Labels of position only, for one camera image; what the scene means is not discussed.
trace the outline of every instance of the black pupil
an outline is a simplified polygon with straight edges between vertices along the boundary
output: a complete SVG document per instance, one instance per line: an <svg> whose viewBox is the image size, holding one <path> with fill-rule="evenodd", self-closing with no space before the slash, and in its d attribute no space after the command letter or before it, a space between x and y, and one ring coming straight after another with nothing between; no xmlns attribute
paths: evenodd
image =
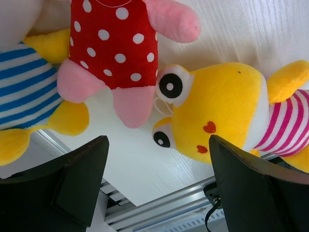
<svg viewBox="0 0 309 232"><path fill-rule="evenodd" d="M162 77L162 79L160 80L159 87L160 87L161 93L164 96L166 96L167 98L173 99L173 98L180 96L180 94L182 93L183 82L181 81L179 76L177 76L176 74L169 73Z"/></svg>
<svg viewBox="0 0 309 232"><path fill-rule="evenodd" d="M158 144L161 147L166 147L166 148L170 147L169 138L167 137L166 134L164 134L161 131L154 133L154 141L156 144Z"/></svg>

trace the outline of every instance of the pink and white striped shirt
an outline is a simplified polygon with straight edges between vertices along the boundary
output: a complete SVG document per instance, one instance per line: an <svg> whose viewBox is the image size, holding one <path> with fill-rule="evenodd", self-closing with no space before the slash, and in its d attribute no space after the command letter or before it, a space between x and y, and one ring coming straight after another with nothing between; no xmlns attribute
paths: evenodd
<svg viewBox="0 0 309 232"><path fill-rule="evenodd" d="M255 147L281 157L292 156L309 144L309 91L297 90L284 102L269 106L269 126Z"/></svg>

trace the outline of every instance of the white plush head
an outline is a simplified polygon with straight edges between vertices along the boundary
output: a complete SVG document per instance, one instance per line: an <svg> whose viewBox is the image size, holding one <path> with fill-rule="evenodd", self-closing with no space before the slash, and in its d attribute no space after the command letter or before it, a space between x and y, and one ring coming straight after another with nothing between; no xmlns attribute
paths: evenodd
<svg viewBox="0 0 309 232"><path fill-rule="evenodd" d="M0 47L21 42L40 16L45 0L0 0Z"/></svg>

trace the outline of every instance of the blue and white striped shirt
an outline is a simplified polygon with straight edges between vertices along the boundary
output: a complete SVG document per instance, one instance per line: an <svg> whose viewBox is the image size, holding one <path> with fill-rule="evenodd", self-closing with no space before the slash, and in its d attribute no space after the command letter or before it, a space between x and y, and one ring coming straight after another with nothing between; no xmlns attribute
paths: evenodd
<svg viewBox="0 0 309 232"><path fill-rule="evenodd" d="M0 47L0 130L45 125L63 102L57 70L24 43Z"/></svg>

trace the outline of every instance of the red heart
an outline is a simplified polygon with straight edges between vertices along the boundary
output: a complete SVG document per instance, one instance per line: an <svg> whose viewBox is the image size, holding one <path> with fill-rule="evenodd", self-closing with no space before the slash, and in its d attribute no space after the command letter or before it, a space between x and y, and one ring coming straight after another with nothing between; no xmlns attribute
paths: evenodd
<svg viewBox="0 0 309 232"><path fill-rule="evenodd" d="M214 122L208 122L207 126L203 127L204 131L209 134L213 134L216 132L216 124Z"/></svg>
<svg viewBox="0 0 309 232"><path fill-rule="evenodd" d="M208 152L208 149L204 146L201 146L201 145L197 145L197 152L198 153L201 153L201 154L205 154Z"/></svg>

